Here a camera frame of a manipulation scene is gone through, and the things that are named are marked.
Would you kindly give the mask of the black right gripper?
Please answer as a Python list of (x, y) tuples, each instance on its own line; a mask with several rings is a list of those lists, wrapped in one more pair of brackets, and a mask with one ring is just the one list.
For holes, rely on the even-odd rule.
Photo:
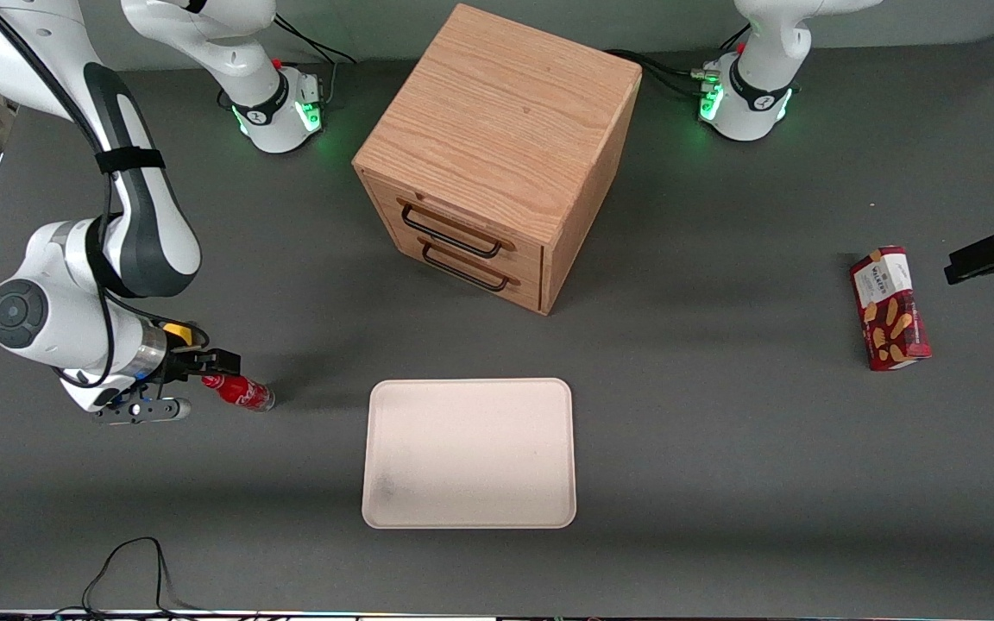
[(241, 366), (241, 356), (232, 351), (170, 348), (165, 356), (165, 382), (187, 381), (192, 376), (241, 376)]

